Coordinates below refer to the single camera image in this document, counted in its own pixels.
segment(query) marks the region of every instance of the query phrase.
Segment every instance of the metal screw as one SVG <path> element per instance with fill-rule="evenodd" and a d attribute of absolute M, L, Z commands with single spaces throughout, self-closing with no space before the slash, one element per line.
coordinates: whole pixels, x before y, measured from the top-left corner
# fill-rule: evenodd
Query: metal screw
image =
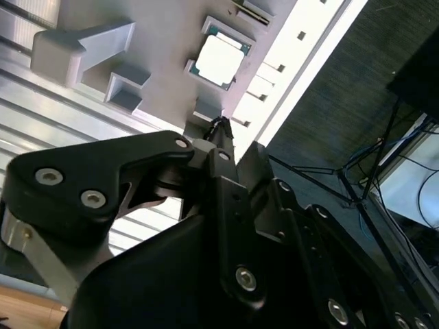
<path fill-rule="evenodd" d="M 228 156 L 228 154 L 226 154 L 226 153 L 224 153 L 224 152 L 220 152 L 220 153 L 219 153 L 219 157 L 220 157 L 222 160 L 230 160 L 230 156 Z"/>
<path fill-rule="evenodd" d="M 176 144 L 183 149 L 187 148 L 187 143 L 182 139 L 176 139 Z"/>
<path fill-rule="evenodd" d="M 330 314 L 334 317 L 334 319 L 337 320 L 339 324 L 345 326 L 349 323 L 348 315 L 346 314 L 346 311 L 335 300 L 330 299 L 328 301 L 328 308 Z"/>
<path fill-rule="evenodd" d="M 328 218 L 321 210 L 320 210 L 320 208 L 319 207 L 316 207 L 316 211 L 317 211 L 317 213 L 320 215 L 320 216 L 322 216 L 323 218 Z"/>
<path fill-rule="evenodd" d="M 43 168 L 35 173 L 35 179 L 42 185 L 57 185 L 64 179 L 62 174 L 53 168 Z"/>
<path fill-rule="evenodd" d="M 416 324 L 416 327 L 418 327 L 418 329 L 428 329 L 428 327 L 417 317 L 414 318 L 414 322 Z"/>
<path fill-rule="evenodd" d="M 30 238 L 32 238 L 32 231 L 29 228 L 25 228 L 23 230 L 23 236 L 25 239 L 29 240 Z"/>
<path fill-rule="evenodd" d="M 279 181 L 279 186 L 285 190 L 285 191 L 289 191 L 289 186 L 287 185 L 287 183 L 283 182 L 283 181 Z"/>
<path fill-rule="evenodd" d="M 88 190 L 81 194 L 81 201 L 86 207 L 98 209 L 106 203 L 106 198 L 99 191 Z"/>
<path fill-rule="evenodd" d="M 242 289 L 247 291 L 254 291 L 256 289 L 256 278 L 245 267 L 239 267 L 236 270 L 235 277 Z"/>
<path fill-rule="evenodd" d="M 398 325 L 402 329 L 410 329 L 409 325 L 407 324 L 407 322 L 405 322 L 405 320 L 402 318 L 402 316 L 400 314 L 396 313 L 395 319 L 396 319 L 396 322 L 398 323 Z"/>

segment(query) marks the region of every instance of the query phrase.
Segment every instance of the wire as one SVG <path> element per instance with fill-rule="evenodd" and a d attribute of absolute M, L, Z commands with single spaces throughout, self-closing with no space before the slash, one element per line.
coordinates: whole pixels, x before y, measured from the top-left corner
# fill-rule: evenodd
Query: wire
<path fill-rule="evenodd" d="M 411 137 L 413 137 L 415 134 L 417 134 L 420 131 L 421 126 L 419 126 L 418 128 L 416 128 L 412 133 L 410 133 L 408 136 L 400 138 L 396 141 L 392 141 L 389 143 L 386 143 L 386 146 L 393 146 L 395 144 L 398 144 L 399 142 L 405 141 L 406 139 L 409 139 Z M 373 145 L 370 146 L 366 146 L 366 147 L 362 147 L 361 149 L 359 149 L 358 151 L 356 151 L 352 156 L 350 156 L 350 158 L 348 159 L 348 162 L 342 167 L 343 169 L 346 169 L 348 165 L 351 165 L 351 162 L 353 160 L 355 160 L 356 158 L 360 157 L 364 152 L 369 151 L 371 149 L 374 149 L 375 147 L 379 146 L 381 144 L 382 141 L 378 141 Z"/>
<path fill-rule="evenodd" d="M 421 130 L 421 132 L 425 132 L 430 135 L 439 135 L 439 132 L 430 132 L 429 130 Z"/>
<path fill-rule="evenodd" d="M 422 193 L 424 186 L 426 185 L 426 183 L 429 181 L 430 178 L 432 178 L 433 176 L 435 176 L 435 174 L 437 174 L 439 172 L 439 170 L 436 170 L 432 173 L 429 174 L 429 176 L 424 180 L 424 182 L 421 184 L 419 190 L 418 190 L 418 195 L 416 196 L 416 202 L 418 204 L 418 212 L 420 214 L 420 216 L 423 218 L 424 222 L 433 230 L 437 230 L 438 228 L 433 227 L 430 222 L 425 218 L 425 215 L 423 213 L 423 209 L 420 206 L 420 194 Z"/>
<path fill-rule="evenodd" d="M 416 265 L 416 267 L 418 267 L 418 270 L 420 272 L 420 274 L 424 277 L 425 281 L 428 283 L 428 285 L 436 292 L 439 293 L 439 291 L 436 289 L 436 287 L 430 282 L 429 278 L 427 278 L 427 276 L 425 275 L 424 271 L 420 268 L 418 259 L 415 257 L 414 252 L 413 252 L 413 246 L 410 243 L 410 240 L 407 238 L 407 236 L 405 235 L 404 231 L 402 230 L 402 228 L 399 226 L 399 224 L 393 219 L 393 216 L 389 213 L 389 210 L 387 210 L 387 208 L 385 207 L 385 203 L 384 203 L 384 198 L 383 198 L 383 193 L 381 192 L 381 188 L 379 187 L 379 181 L 377 179 L 377 184 L 378 186 L 372 182 L 373 186 L 376 188 L 376 190 L 378 191 L 379 194 L 379 199 L 381 200 L 381 204 L 383 205 L 383 209 L 385 214 L 387 215 L 388 219 L 390 219 L 390 221 L 393 223 L 393 225 L 395 225 L 395 227 L 397 228 L 397 230 L 399 231 L 399 233 L 401 233 L 401 236 L 404 238 L 405 242 L 407 243 L 407 246 L 409 248 L 410 254 L 412 255 L 413 261 Z"/>
<path fill-rule="evenodd" d="M 358 222 L 359 222 L 359 228 L 361 229 L 361 231 L 363 232 L 363 235 L 369 240 L 369 241 L 373 241 L 373 238 L 366 233 L 366 231 L 364 230 L 364 219 L 361 216 L 360 211 L 358 212 Z"/>
<path fill-rule="evenodd" d="M 410 162 L 413 162 L 414 164 L 416 164 L 416 165 L 418 165 L 418 166 L 420 166 L 420 167 L 422 167 L 422 168 L 426 168 L 426 170 L 430 170 L 430 171 L 439 171 L 439 169 L 432 169 L 432 168 L 430 168 L 430 167 L 427 167 L 427 166 L 423 165 L 422 163 L 419 163 L 418 161 L 415 161 L 415 160 L 413 160 L 413 159 L 411 159 L 411 158 L 408 158 L 407 156 L 402 156 L 402 155 L 400 155 L 400 154 L 398 154 L 398 156 L 401 157 L 401 158 L 404 158 L 404 159 L 406 159 L 406 160 L 409 160 Z"/>

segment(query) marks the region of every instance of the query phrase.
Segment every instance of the wooden floor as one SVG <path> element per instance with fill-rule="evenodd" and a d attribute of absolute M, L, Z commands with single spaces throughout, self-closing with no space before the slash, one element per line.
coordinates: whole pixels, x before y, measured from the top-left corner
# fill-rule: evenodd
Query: wooden floor
<path fill-rule="evenodd" d="M 8 318 L 1 324 L 11 329 L 56 329 L 65 313 L 57 302 L 0 287 L 0 318 Z"/>
<path fill-rule="evenodd" d="M 386 90 L 394 74 L 439 26 L 439 1 L 369 0 L 321 72 L 270 143 L 269 152 L 291 165 L 339 168 L 361 147 L 382 136 L 396 96 Z M 419 116 L 403 105 L 392 131 L 397 140 Z M 365 169 L 371 168 L 365 161 Z M 382 260 L 375 242 L 359 226 L 356 210 L 297 175 L 274 166 L 276 174 L 295 190 L 298 201 L 321 204 L 371 254 Z M 360 179 L 353 171 L 350 179 Z M 334 177 L 314 175 L 345 193 Z M 369 207 L 383 232 L 381 215 Z"/>

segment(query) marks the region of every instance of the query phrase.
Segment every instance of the blue cable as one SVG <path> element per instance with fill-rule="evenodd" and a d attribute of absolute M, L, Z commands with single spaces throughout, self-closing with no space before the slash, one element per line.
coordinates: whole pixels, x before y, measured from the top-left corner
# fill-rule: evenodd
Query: blue cable
<path fill-rule="evenodd" d="M 361 217 L 361 214 L 359 212 L 358 212 L 358 221 L 359 221 L 359 228 L 361 228 L 361 231 L 363 232 L 364 236 L 368 240 L 373 241 L 373 238 L 369 234 L 367 234 L 366 231 L 364 230 L 364 225 L 363 225 L 364 219 L 363 219 L 363 217 Z"/>
<path fill-rule="evenodd" d="M 413 137 L 413 136 L 414 136 L 419 130 L 421 130 L 421 128 L 422 128 L 422 125 L 420 125 L 420 126 L 417 127 L 415 130 L 413 130 L 413 132 L 412 132 L 411 134 L 409 134 L 408 136 L 403 137 L 403 138 L 400 138 L 400 139 L 397 140 L 397 141 L 393 141 L 393 142 L 387 143 L 387 146 L 393 146 L 393 145 L 395 145 L 395 144 L 398 144 L 399 142 L 405 141 L 406 139 L 409 139 L 409 138 Z M 349 160 L 348 160 L 347 164 L 349 164 L 349 162 L 350 162 L 353 158 L 355 158 L 356 156 L 358 156 L 358 155 L 360 155 L 360 154 L 362 154 L 362 153 L 368 151 L 369 149 L 372 149 L 372 148 L 375 147 L 376 145 L 377 145 L 377 144 L 370 145 L 370 146 L 365 146 L 365 147 L 362 147 L 361 149 L 358 149 L 357 151 L 355 151 L 354 154 L 352 154 L 352 155 L 349 157 Z M 347 168 L 347 167 L 344 168 L 343 172 L 344 172 L 344 175 L 346 176 L 346 178 L 348 178 L 348 168 Z"/>
<path fill-rule="evenodd" d="M 413 135 L 415 135 L 415 133 L 417 133 L 421 128 L 422 128 L 422 126 L 420 125 L 420 126 L 417 127 L 415 130 L 413 130 L 413 132 L 412 132 L 411 134 L 409 134 L 408 136 L 403 137 L 403 138 L 400 138 L 400 139 L 397 140 L 397 141 L 390 142 L 390 143 L 387 144 L 387 146 L 393 146 L 393 145 L 395 145 L 395 144 L 397 144 L 397 143 L 399 143 L 399 142 L 405 141 L 406 139 L 409 139 L 409 138 L 413 137 Z M 365 147 L 362 147 L 361 149 L 358 149 L 354 154 L 352 154 L 352 155 L 349 157 L 349 160 L 348 160 L 347 164 L 349 164 L 349 162 L 350 162 L 353 158 L 357 157 L 358 155 L 361 155 L 361 154 L 364 153 L 364 152 L 367 152 L 368 150 L 372 149 L 372 148 L 375 147 L 375 146 L 376 146 L 376 144 L 371 145 L 371 146 L 365 146 Z M 343 172 L 344 172 L 344 176 L 346 177 L 346 179 L 348 179 L 348 168 L 345 167 L 344 170 L 343 170 Z M 364 220 L 363 220 L 363 217 L 361 217 L 361 214 L 360 214 L 360 213 L 358 213 L 358 222 L 359 222 L 359 227 L 360 227 L 361 231 L 363 232 L 364 236 L 365 236 L 368 240 L 372 241 L 373 238 L 372 238 L 369 234 L 367 234 L 366 231 L 364 230 Z"/>

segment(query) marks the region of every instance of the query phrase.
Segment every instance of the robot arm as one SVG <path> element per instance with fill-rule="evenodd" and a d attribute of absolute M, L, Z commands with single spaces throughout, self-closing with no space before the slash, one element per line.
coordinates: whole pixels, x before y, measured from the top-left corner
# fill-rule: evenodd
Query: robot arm
<path fill-rule="evenodd" d="M 170 196 L 180 221 L 113 257 L 113 221 Z M 63 328 L 439 324 L 436 292 L 403 276 L 410 262 L 384 250 L 384 274 L 328 210 L 298 205 L 264 147 L 236 166 L 221 125 L 193 143 L 157 132 L 24 154 L 2 198 L 1 239 L 69 306 Z"/>

